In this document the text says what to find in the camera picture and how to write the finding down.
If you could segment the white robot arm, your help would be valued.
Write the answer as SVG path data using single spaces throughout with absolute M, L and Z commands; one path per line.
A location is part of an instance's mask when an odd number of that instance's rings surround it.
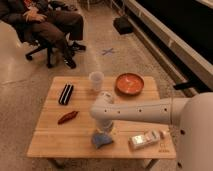
M 110 93 L 101 92 L 90 116 L 107 132 L 113 120 L 176 125 L 180 130 L 177 171 L 213 171 L 213 92 L 117 104 Z

